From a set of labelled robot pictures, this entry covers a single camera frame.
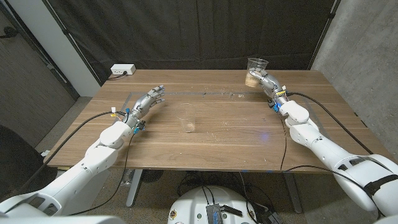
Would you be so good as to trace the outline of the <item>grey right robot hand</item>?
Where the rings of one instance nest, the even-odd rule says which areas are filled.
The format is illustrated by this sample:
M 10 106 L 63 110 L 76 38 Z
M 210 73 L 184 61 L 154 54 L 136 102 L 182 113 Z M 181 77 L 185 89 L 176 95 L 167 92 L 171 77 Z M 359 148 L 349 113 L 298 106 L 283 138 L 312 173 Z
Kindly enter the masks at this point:
M 267 73 L 265 70 L 249 70 L 249 77 L 255 79 L 264 90 L 264 93 L 278 106 L 288 102 L 285 90 L 277 81 L 276 77 Z

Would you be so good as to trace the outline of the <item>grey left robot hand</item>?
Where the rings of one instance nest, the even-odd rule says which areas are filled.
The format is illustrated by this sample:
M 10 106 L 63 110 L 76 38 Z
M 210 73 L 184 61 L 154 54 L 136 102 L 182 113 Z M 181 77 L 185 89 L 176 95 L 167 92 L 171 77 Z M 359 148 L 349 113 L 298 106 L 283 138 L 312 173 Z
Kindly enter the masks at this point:
M 135 127 L 154 105 L 165 101 L 162 99 L 162 96 L 165 95 L 164 90 L 164 86 L 160 85 L 142 95 L 130 109 L 127 116 L 123 119 L 123 122 L 130 128 Z

